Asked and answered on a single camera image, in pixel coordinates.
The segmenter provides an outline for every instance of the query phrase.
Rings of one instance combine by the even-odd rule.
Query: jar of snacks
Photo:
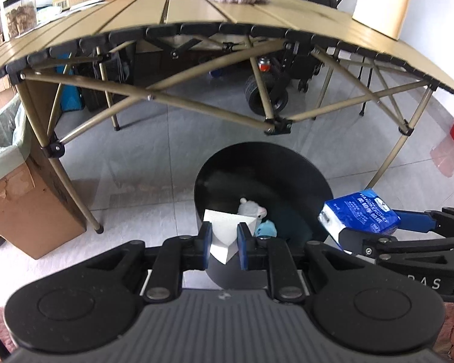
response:
[[[3,2],[10,39],[32,30],[37,25],[35,0],[7,0]]]

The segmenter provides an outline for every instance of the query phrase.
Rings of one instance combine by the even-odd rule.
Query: white paper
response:
[[[253,235],[257,217],[247,217],[207,209],[203,220],[212,223],[211,255],[219,262],[226,264],[239,250],[237,248],[237,225],[246,223],[251,235]]]

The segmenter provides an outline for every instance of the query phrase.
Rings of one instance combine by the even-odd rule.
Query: blue tissue package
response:
[[[391,235],[400,225],[398,215],[373,190],[326,201],[318,220],[337,243],[345,227]]]

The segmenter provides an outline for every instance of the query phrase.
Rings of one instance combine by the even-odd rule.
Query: black bucket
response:
[[[195,181],[195,209],[201,225],[205,209],[236,214],[240,198],[267,209],[277,236],[288,245],[324,241],[328,233],[317,217],[333,193],[321,172],[306,158],[285,147],[247,142],[215,153]],[[207,274],[224,289],[257,289],[267,285],[264,271],[242,271],[239,255],[227,264],[210,257]]]

